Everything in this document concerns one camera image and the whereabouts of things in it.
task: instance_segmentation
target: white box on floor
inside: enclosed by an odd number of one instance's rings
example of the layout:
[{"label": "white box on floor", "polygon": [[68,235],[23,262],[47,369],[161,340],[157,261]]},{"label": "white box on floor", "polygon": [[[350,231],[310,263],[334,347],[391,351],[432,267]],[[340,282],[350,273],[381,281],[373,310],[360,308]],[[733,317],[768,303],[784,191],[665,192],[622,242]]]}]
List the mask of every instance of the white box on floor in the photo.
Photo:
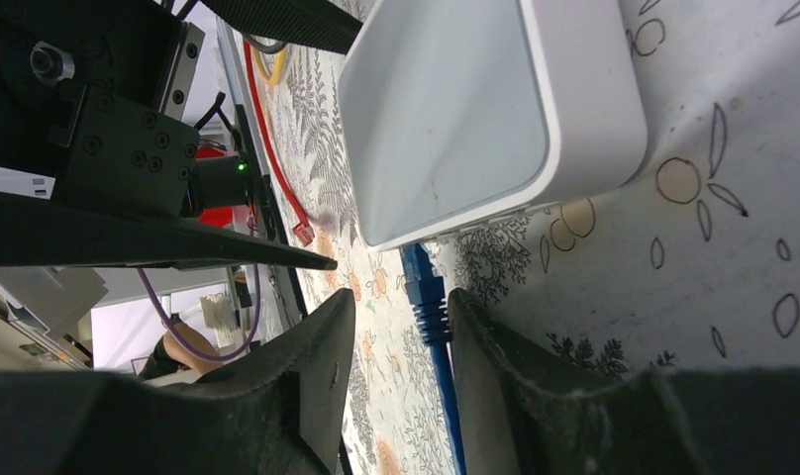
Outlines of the white box on floor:
[{"label": "white box on floor", "polygon": [[339,103],[377,249],[612,190],[648,142],[616,0],[379,0]]}]

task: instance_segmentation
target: blue cable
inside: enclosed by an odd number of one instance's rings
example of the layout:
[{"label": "blue cable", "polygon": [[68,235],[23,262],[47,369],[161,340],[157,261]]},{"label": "blue cable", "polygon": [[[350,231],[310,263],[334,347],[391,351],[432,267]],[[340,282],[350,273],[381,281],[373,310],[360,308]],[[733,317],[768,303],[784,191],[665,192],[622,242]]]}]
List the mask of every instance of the blue cable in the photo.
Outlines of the blue cable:
[{"label": "blue cable", "polygon": [[447,343],[452,341],[452,331],[447,320],[447,295],[444,278],[432,272],[429,255],[420,244],[400,249],[403,273],[406,275],[406,293],[415,310],[415,320],[421,338],[432,354],[435,379],[441,391],[441,406],[447,422],[447,434],[452,447],[455,473],[466,475],[464,445],[461,441],[461,424],[458,421],[458,400],[452,380],[452,365]]}]

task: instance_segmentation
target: person's arm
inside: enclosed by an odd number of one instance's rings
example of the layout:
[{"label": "person's arm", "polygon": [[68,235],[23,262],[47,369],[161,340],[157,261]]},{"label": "person's arm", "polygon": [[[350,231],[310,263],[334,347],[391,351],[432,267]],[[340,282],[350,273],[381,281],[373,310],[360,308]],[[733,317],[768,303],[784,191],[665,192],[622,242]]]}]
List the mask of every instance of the person's arm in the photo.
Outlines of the person's arm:
[{"label": "person's arm", "polygon": [[[216,349],[214,349],[213,345],[202,335],[202,333],[197,332],[185,323],[175,324],[175,329],[194,348],[198,349],[204,354],[217,356]],[[190,354],[186,349],[184,349],[183,346],[181,346],[181,344],[178,343],[178,341],[175,340],[175,337],[170,332],[167,332],[164,335],[163,343],[164,349],[166,349],[166,354],[169,355],[170,358],[183,364],[184,366],[187,366],[190,369],[197,371],[199,374],[204,375],[222,366],[222,363],[205,361]]]}]

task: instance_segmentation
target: person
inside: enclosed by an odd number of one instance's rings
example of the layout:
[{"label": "person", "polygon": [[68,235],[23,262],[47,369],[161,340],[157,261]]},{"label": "person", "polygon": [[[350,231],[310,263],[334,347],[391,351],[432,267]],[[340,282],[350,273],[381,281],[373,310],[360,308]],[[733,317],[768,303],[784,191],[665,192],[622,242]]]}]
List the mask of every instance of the person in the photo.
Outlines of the person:
[{"label": "person", "polygon": [[[182,322],[178,315],[173,315],[170,321],[175,326],[178,333],[190,343],[191,346],[198,349],[204,354],[216,356],[218,353],[213,345],[205,338],[202,333],[197,332],[187,324]],[[222,363],[214,361],[206,361],[198,356],[190,353],[184,346],[181,345],[172,335],[171,332],[166,332],[155,344],[144,369],[138,375],[142,381],[166,376],[172,374],[179,369],[192,369],[200,375],[207,374],[214,369],[222,366]]]}]

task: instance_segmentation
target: floral tablecloth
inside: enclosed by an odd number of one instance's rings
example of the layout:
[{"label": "floral tablecloth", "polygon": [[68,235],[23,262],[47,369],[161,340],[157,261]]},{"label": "floral tablecloth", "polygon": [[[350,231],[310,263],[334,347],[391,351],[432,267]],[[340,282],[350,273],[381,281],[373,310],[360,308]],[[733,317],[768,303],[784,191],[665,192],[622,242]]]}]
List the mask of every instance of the floral tablecloth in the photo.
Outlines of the floral tablecloth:
[{"label": "floral tablecloth", "polygon": [[[339,4],[363,19],[367,1]],[[439,270],[512,328],[610,378],[800,364],[800,0],[621,6],[650,129],[637,179],[432,243]],[[289,54],[285,81],[265,94],[283,168],[318,230],[311,248],[340,263],[301,271],[308,305],[355,293],[344,424],[354,470],[451,473],[399,254],[368,254],[357,235],[336,101],[344,59]]]}]

